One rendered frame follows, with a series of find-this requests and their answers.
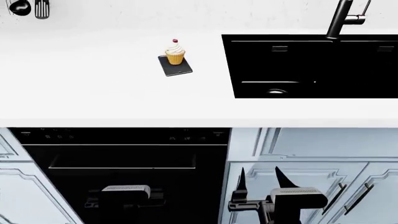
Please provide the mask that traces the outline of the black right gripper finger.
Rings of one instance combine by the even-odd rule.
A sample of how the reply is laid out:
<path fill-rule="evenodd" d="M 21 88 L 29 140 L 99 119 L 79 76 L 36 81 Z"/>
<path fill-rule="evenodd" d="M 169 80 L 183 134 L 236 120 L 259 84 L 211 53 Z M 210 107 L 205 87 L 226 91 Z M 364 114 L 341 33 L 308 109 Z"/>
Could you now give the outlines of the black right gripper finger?
<path fill-rule="evenodd" d="M 275 174 L 280 188 L 298 188 L 277 166 L 275 167 Z"/>
<path fill-rule="evenodd" d="M 243 191 L 243 190 L 247 191 L 247 188 L 246 188 L 246 174 L 245 174 L 244 168 L 242 167 L 241 168 L 241 173 L 239 175 L 239 180 L 238 180 L 238 184 L 237 184 L 237 187 L 236 187 L 236 191 Z"/>

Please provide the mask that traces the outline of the black undermount sink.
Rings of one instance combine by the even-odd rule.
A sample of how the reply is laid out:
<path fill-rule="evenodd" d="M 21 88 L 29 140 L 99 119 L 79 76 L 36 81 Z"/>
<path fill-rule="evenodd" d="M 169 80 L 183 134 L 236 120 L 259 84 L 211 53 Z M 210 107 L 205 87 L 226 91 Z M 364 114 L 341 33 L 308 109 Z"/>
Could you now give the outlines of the black undermount sink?
<path fill-rule="evenodd" d="M 398 35 L 221 38 L 235 98 L 398 98 Z"/>

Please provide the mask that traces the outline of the small dark grey tray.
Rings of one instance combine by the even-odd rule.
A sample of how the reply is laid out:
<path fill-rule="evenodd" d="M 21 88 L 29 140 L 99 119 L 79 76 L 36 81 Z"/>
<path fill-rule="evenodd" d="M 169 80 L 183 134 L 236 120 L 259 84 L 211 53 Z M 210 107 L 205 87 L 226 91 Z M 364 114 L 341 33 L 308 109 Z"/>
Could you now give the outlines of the small dark grey tray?
<path fill-rule="evenodd" d="M 180 65 L 171 65 L 166 55 L 158 56 L 159 63 L 166 77 L 192 73 L 193 70 L 187 60 L 184 58 Z"/>

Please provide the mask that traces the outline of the yellow cupcake with cherry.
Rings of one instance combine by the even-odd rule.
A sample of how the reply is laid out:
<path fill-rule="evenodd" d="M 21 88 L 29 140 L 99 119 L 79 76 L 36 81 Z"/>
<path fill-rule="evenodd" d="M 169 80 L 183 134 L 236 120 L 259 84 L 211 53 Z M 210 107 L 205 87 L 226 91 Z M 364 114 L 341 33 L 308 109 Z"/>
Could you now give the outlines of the yellow cupcake with cherry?
<path fill-rule="evenodd" d="M 171 65 L 180 65 L 185 56 L 185 50 L 177 39 L 172 40 L 172 45 L 166 48 L 165 55 Z"/>

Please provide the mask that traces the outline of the pale blue cabinet door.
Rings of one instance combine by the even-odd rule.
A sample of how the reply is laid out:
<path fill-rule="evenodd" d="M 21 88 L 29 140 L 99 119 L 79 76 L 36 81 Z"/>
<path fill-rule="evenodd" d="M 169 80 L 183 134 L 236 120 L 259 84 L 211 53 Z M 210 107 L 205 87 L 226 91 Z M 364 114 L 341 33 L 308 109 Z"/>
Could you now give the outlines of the pale blue cabinet door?
<path fill-rule="evenodd" d="M 0 224 L 84 224 L 33 162 L 0 162 Z"/>
<path fill-rule="evenodd" d="M 344 206 L 366 190 L 374 188 L 349 214 Z M 371 162 L 340 197 L 328 215 L 327 224 L 398 224 L 398 162 Z"/>
<path fill-rule="evenodd" d="M 259 224 L 257 212 L 228 211 L 228 201 L 238 186 L 242 169 L 248 200 L 265 199 L 272 189 L 279 187 L 275 167 L 295 185 L 317 188 L 331 200 L 342 186 L 350 186 L 365 166 L 365 162 L 230 162 L 220 223 Z"/>

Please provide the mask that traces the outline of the black oven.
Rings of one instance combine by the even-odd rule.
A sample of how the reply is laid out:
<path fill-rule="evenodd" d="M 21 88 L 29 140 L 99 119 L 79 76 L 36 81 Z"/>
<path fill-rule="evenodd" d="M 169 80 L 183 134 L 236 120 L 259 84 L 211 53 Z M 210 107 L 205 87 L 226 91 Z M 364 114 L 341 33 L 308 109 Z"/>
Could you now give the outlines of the black oven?
<path fill-rule="evenodd" d="M 110 185 L 162 189 L 165 206 L 139 224 L 218 224 L 229 128 L 11 128 L 84 224 L 90 190 Z M 59 154 L 196 154 L 195 169 L 49 169 Z"/>

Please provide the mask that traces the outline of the wide pale blue drawer front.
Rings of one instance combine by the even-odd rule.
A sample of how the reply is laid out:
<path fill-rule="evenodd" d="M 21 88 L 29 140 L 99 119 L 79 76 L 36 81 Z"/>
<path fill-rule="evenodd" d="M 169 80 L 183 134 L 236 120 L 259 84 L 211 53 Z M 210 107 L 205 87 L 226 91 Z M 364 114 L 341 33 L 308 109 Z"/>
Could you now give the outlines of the wide pale blue drawer front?
<path fill-rule="evenodd" d="M 233 128 L 228 161 L 398 158 L 398 128 Z"/>

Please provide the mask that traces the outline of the pale blue cabinet drawer front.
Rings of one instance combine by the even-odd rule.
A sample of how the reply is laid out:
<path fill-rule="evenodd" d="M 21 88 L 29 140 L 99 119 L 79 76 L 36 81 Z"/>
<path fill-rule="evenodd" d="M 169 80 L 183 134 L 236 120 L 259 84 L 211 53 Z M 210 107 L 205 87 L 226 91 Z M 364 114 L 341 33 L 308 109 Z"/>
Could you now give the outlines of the pale blue cabinet drawer front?
<path fill-rule="evenodd" d="M 7 128 L 0 128 L 0 162 L 33 161 L 28 152 L 22 147 Z"/>

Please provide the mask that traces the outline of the black kitchen faucet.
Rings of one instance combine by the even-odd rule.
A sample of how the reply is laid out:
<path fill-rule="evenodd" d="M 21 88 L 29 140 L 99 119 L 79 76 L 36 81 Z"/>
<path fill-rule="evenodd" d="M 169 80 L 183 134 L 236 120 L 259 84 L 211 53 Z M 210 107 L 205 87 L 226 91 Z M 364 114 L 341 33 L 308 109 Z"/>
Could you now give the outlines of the black kitchen faucet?
<path fill-rule="evenodd" d="M 327 39 L 337 39 L 344 25 L 362 25 L 366 20 L 366 11 L 372 0 L 368 0 L 361 14 L 349 15 L 353 0 L 339 0 L 330 26 L 326 33 Z"/>

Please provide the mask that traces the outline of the black slotted spatula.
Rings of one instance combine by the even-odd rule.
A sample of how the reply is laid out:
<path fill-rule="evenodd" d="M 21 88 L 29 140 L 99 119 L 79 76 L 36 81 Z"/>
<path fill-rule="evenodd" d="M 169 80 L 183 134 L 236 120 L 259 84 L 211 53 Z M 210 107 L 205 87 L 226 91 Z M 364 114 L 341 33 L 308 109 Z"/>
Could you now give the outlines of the black slotted spatula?
<path fill-rule="evenodd" d="M 35 18 L 47 19 L 50 15 L 50 2 L 49 0 L 35 0 Z"/>

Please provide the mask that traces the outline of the black ladle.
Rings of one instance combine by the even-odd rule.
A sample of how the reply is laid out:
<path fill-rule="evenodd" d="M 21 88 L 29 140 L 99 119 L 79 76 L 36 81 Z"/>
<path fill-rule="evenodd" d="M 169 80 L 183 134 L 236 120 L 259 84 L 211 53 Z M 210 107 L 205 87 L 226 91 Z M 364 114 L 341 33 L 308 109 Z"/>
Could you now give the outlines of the black ladle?
<path fill-rule="evenodd" d="M 32 8 L 28 0 L 16 0 L 9 5 L 9 10 L 17 16 L 27 16 Z"/>

